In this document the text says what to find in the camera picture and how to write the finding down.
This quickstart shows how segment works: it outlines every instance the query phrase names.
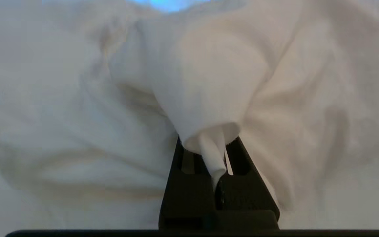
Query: white blanket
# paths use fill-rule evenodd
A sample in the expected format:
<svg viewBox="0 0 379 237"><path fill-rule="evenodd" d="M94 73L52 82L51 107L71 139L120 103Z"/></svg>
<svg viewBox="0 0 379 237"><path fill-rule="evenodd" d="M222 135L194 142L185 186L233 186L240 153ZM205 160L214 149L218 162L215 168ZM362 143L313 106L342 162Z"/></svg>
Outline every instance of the white blanket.
<svg viewBox="0 0 379 237"><path fill-rule="evenodd" d="M0 236L156 228L175 130L281 228L379 228L379 1L0 2Z"/></svg>

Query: white fabric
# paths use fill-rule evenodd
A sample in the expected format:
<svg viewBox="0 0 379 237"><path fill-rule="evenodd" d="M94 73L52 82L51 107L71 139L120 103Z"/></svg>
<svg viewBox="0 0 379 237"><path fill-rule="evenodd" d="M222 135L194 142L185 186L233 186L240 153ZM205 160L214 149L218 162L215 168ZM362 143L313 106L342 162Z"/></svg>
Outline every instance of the white fabric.
<svg viewBox="0 0 379 237"><path fill-rule="evenodd" d="M0 236L156 228L175 129L216 180L241 132L281 228L379 228L379 1L2 1Z"/></svg>

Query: wrinkled sheet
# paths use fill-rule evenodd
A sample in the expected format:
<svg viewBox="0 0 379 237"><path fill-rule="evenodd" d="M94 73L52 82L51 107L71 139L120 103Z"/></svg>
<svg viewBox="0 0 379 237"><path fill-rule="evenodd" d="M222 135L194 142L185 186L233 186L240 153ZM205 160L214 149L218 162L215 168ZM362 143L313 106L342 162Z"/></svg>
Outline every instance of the wrinkled sheet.
<svg viewBox="0 0 379 237"><path fill-rule="evenodd" d="M175 131L212 174L240 132L281 228L379 228L379 1L0 1L0 236L156 228Z"/></svg>

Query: blue light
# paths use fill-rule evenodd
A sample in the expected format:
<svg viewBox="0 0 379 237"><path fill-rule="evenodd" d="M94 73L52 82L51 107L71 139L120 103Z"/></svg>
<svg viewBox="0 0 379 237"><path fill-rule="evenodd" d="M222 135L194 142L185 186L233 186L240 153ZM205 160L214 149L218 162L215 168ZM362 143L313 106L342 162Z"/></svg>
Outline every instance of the blue light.
<svg viewBox="0 0 379 237"><path fill-rule="evenodd" d="M208 2L209 0L131 0L132 2L151 6L162 12L177 12L190 7L198 2Z"/></svg>

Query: black plastic clip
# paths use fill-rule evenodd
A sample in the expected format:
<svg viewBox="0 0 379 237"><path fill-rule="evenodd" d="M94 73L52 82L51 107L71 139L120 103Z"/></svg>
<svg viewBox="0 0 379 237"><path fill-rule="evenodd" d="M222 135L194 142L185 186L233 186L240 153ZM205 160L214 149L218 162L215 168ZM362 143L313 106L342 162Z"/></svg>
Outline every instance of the black plastic clip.
<svg viewBox="0 0 379 237"><path fill-rule="evenodd" d="M213 192L200 155L178 139L159 217L160 230L259 231L278 229L280 213L240 138L227 145L233 175Z"/></svg>

